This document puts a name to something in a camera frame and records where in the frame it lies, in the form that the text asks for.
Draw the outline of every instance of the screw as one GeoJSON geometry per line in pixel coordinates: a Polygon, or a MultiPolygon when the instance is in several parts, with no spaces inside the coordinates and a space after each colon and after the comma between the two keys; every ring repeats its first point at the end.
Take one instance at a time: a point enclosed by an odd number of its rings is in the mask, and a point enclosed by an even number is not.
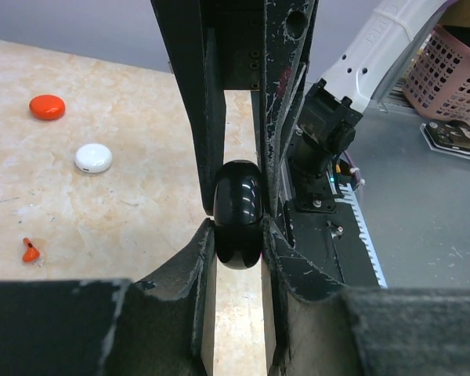
{"type": "Polygon", "coordinates": [[[252,51],[249,52],[249,56],[252,59],[258,59],[261,56],[261,53],[257,49],[253,49],[252,51]]]}

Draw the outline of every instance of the mounting hole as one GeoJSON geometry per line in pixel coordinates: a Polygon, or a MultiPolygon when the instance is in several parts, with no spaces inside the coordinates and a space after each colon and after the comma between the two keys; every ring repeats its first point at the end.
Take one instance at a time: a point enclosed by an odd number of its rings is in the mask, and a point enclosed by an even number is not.
{"type": "Polygon", "coordinates": [[[249,52],[249,56],[252,59],[258,59],[261,56],[261,53],[257,49],[253,49],[252,51],[249,52]]]}
{"type": "Polygon", "coordinates": [[[303,12],[295,10],[289,13],[285,20],[285,28],[289,36],[293,39],[300,39],[306,30],[308,20],[303,12]]]}

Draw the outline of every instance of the scratched surface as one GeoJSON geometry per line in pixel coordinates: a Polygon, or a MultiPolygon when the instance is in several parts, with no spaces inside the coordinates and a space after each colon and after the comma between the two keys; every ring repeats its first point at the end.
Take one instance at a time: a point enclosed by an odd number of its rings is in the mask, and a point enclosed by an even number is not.
{"type": "Polygon", "coordinates": [[[415,115],[366,112],[350,147],[389,287],[470,288],[470,161],[428,148],[415,115]]]}
{"type": "MultiPolygon", "coordinates": [[[[280,186],[280,137],[292,103],[293,85],[299,77],[299,64],[306,45],[308,26],[314,22],[315,0],[297,0],[291,5],[283,2],[265,3],[265,48],[263,60],[262,98],[265,119],[261,134],[265,145],[261,150],[262,175],[269,192],[269,212],[277,213],[280,186]]],[[[303,54],[303,63],[308,63],[303,54]]]]}
{"type": "MultiPolygon", "coordinates": [[[[249,94],[226,94],[226,159],[255,161],[249,94]]],[[[205,218],[190,125],[171,74],[0,42],[0,280],[146,276],[205,218]],[[52,93],[54,122],[28,103],[52,93]],[[112,167],[74,166],[85,143],[112,167]],[[23,238],[41,252],[25,265],[23,238]]],[[[218,268],[215,373],[263,375],[261,277],[218,268]]]]}

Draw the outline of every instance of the white disc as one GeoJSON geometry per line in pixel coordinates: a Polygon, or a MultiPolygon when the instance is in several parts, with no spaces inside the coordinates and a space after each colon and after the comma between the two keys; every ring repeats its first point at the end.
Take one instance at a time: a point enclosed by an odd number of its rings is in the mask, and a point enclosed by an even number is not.
{"type": "Polygon", "coordinates": [[[106,171],[111,166],[112,160],[110,149],[100,143],[88,143],[75,154],[77,167],[91,174],[106,171]]]}

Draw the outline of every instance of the gray wall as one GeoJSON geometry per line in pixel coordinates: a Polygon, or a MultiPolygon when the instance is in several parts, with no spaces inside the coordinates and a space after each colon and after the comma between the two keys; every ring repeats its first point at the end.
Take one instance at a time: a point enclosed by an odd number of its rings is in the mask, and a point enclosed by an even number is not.
{"type": "MultiPolygon", "coordinates": [[[[308,81],[343,53],[378,3],[320,0],[308,81]]],[[[150,0],[0,0],[0,39],[168,70],[150,0]]]]}

